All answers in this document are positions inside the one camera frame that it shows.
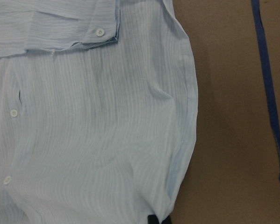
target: pinstripe fabric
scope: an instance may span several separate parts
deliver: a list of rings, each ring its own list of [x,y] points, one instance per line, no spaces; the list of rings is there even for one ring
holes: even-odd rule
[[[196,140],[189,38],[172,0],[117,6],[118,42],[0,57],[0,224],[146,224],[173,210]]]
[[[119,12],[119,0],[0,0],[0,57],[116,42]]]

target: shirt button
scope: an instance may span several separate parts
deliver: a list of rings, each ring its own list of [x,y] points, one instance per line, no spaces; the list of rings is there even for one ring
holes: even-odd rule
[[[11,180],[11,176],[6,176],[6,178],[4,179],[4,184],[5,185],[9,184],[10,180]]]
[[[14,110],[14,109],[13,109],[13,110],[11,110],[10,114],[11,114],[12,117],[15,118],[15,117],[17,116],[18,113],[17,113],[17,110]]]
[[[98,29],[98,30],[96,31],[96,35],[97,35],[97,36],[103,36],[103,35],[104,35],[104,29]]]

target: fabric fold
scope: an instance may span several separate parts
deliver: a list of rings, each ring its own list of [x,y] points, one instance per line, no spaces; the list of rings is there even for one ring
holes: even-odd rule
[[[117,42],[119,22],[119,0],[0,0],[0,57]]]

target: cardboard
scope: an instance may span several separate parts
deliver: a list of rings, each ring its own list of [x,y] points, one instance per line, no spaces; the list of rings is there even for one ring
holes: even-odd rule
[[[280,118],[280,0],[260,4]],[[199,112],[172,223],[280,224],[280,167],[251,2],[173,5],[194,53]]]

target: black object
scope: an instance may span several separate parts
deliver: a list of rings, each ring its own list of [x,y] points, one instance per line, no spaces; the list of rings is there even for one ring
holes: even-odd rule
[[[160,224],[156,215],[148,216],[148,224]],[[168,216],[161,224],[172,224],[170,216]]]

